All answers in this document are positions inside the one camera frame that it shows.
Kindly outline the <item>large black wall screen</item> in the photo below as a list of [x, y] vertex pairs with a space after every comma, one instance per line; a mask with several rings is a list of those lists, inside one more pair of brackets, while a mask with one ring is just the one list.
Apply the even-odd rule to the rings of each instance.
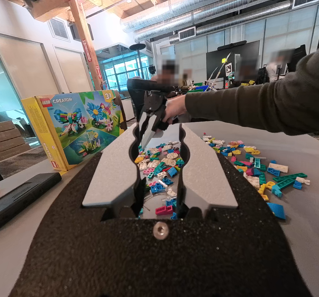
[[232, 61], [236, 81], [256, 80], [259, 61], [260, 41], [246, 43], [234, 48], [206, 53], [207, 80], [215, 81], [214, 88], [224, 89], [228, 82], [225, 64]]

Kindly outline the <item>white duct vent grille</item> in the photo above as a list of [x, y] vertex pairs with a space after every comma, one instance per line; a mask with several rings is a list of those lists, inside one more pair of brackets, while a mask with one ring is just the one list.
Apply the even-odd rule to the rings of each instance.
[[178, 32], [179, 41], [187, 40], [196, 37], [196, 26], [186, 28]]

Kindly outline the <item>stack of cardboard boxes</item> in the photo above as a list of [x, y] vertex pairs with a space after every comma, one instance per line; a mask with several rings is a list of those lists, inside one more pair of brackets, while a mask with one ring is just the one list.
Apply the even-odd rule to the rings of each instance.
[[1, 161], [31, 150], [30, 145], [22, 138], [20, 131], [11, 120], [0, 123]]

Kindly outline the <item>yellow toy brick set box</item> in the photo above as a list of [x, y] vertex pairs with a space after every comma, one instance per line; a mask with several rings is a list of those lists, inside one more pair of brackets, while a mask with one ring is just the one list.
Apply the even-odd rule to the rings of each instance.
[[121, 97], [115, 90], [35, 96], [21, 102], [58, 171], [90, 159], [127, 129]]

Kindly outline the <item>pile of colourful toy bricks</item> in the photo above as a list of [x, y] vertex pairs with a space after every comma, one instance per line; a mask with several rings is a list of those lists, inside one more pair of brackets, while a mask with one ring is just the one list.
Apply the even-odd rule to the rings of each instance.
[[[304, 173], [287, 174], [288, 166], [279, 165], [275, 160], [263, 164], [260, 151], [255, 146], [245, 146], [242, 141], [231, 141], [227, 146], [224, 140], [216, 140], [206, 135], [200, 138], [216, 154], [230, 160], [230, 164], [269, 202], [268, 193], [281, 198], [288, 187], [301, 190], [310, 185]], [[180, 142], [169, 141], [154, 148], [142, 149], [139, 146], [136, 159], [146, 182], [144, 206], [140, 218], [165, 217], [171, 220], [177, 216], [177, 184], [180, 171], [185, 164], [181, 156]]]

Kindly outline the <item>black flat case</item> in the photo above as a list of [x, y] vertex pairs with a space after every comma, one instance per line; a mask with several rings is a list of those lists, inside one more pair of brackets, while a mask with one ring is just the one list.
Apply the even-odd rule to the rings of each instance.
[[0, 227], [62, 180], [60, 173], [37, 174], [0, 199]]

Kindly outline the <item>black box speaker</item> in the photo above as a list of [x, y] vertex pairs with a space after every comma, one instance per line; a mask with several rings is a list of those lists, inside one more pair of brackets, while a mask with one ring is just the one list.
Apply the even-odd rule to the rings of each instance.
[[[87, 25], [88, 25], [88, 28], [89, 28], [91, 40], [94, 40], [91, 26], [90, 26], [90, 24], [87, 24]], [[71, 34], [72, 34], [73, 39], [74, 39], [75, 41], [81, 42], [81, 39], [80, 39], [80, 36], [79, 36], [79, 33], [78, 33], [78, 30], [77, 30], [77, 27], [76, 27], [75, 23], [73, 23], [73, 22], [68, 22], [68, 27], [70, 28], [70, 31], [71, 31]]]

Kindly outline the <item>wooden support post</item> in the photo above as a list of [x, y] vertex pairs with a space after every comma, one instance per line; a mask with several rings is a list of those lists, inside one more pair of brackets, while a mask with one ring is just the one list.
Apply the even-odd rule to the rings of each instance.
[[89, 70], [96, 90], [103, 89], [102, 73], [94, 50], [82, 0], [70, 0], [70, 9], [75, 19], [78, 34], [87, 58]]

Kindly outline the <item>black office chair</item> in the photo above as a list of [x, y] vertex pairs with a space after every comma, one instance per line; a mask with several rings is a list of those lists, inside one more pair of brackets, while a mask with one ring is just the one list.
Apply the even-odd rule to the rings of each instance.
[[146, 97], [148, 97], [149, 92], [145, 90], [137, 90], [133, 86], [137, 84], [146, 85], [149, 84], [149, 80], [142, 79], [138, 76], [135, 76], [127, 80], [127, 89], [136, 110], [136, 120], [139, 121], [140, 114], [145, 103], [145, 99]]

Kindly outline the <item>black video bar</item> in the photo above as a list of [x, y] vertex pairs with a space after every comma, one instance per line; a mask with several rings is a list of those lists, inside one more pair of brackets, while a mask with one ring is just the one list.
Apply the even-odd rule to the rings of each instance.
[[219, 46], [217, 48], [217, 50], [220, 51], [220, 50], [224, 50], [224, 49], [234, 48], [234, 47], [237, 47], [237, 46], [245, 45], [246, 43], [247, 43], [246, 40], [235, 42], [235, 43], [230, 43], [230, 44], [227, 44], [227, 45]]

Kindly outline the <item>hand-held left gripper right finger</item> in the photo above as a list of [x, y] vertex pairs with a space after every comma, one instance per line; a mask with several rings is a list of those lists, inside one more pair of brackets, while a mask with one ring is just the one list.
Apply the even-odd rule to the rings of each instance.
[[193, 207], [206, 217], [213, 208], [237, 209], [238, 204], [216, 152], [185, 124], [179, 125], [181, 158], [177, 215], [185, 218]]

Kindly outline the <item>black floor lamp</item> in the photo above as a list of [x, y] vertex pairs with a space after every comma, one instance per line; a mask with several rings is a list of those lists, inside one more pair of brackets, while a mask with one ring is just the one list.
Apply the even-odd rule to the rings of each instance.
[[129, 49], [131, 51], [136, 51], [138, 53], [138, 61], [139, 61], [139, 67], [141, 69], [142, 79], [145, 79], [145, 77], [144, 77], [144, 72], [143, 72], [143, 67], [142, 67], [142, 62], [141, 62], [140, 50], [143, 50], [145, 48], [146, 48], [146, 45], [143, 43], [136, 43], [136, 44], [132, 44], [131, 46], [129, 46]]

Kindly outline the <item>white wall vent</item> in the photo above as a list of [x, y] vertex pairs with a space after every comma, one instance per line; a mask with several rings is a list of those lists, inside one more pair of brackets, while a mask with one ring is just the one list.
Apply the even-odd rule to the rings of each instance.
[[52, 18], [48, 21], [48, 25], [53, 38], [70, 41], [65, 22], [63, 20]]

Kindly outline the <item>pale door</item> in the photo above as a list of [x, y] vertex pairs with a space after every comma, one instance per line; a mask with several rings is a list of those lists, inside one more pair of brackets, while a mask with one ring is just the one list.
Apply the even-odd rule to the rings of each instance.
[[59, 93], [41, 44], [1, 36], [0, 51], [21, 99]]
[[69, 92], [90, 89], [81, 53], [57, 46], [54, 50]]

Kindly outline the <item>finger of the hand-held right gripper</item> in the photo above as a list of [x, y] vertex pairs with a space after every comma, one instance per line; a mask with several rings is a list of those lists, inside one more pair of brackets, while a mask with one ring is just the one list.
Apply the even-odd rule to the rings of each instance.
[[146, 131], [148, 122], [149, 122], [149, 114], [148, 113], [142, 113], [140, 115], [139, 119], [139, 141], [142, 140], [142, 137]]
[[145, 129], [145, 132], [143, 133], [142, 140], [141, 140], [141, 147], [144, 149], [146, 145], [149, 143], [149, 141], [153, 138], [153, 136], [156, 133], [156, 128], [153, 129], [153, 126], [157, 124], [158, 117], [157, 116], [151, 116], [148, 117], [148, 123]]

